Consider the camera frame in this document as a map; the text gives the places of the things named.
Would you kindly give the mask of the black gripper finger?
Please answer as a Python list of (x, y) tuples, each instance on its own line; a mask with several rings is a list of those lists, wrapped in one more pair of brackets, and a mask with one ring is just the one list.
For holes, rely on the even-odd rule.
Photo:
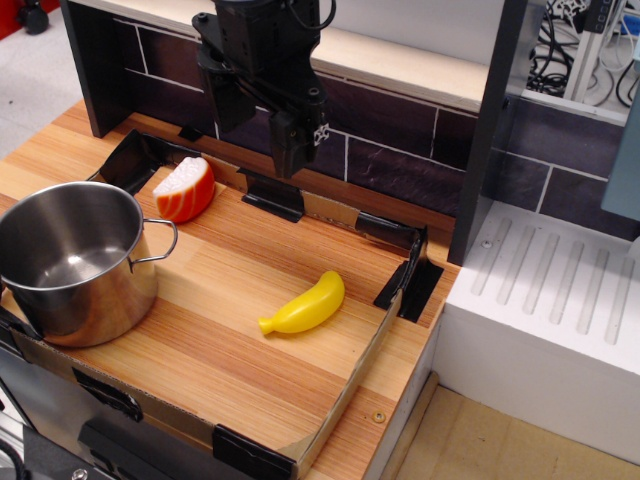
[(210, 91), (214, 119), (222, 132), (231, 132), (255, 116), (253, 100), (230, 76), (214, 75)]
[(291, 179), (312, 164), (320, 144), (328, 139), (328, 123), (300, 119), (280, 111), (269, 118), (271, 156), (275, 175)]

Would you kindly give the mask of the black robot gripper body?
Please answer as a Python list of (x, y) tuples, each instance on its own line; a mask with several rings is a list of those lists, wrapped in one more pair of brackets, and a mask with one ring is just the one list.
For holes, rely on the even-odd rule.
[(326, 122), (327, 94), (311, 67), (328, 18), (318, 1), (216, 1), (192, 18), (197, 62), (211, 102), (214, 75), (230, 76), (257, 108)]

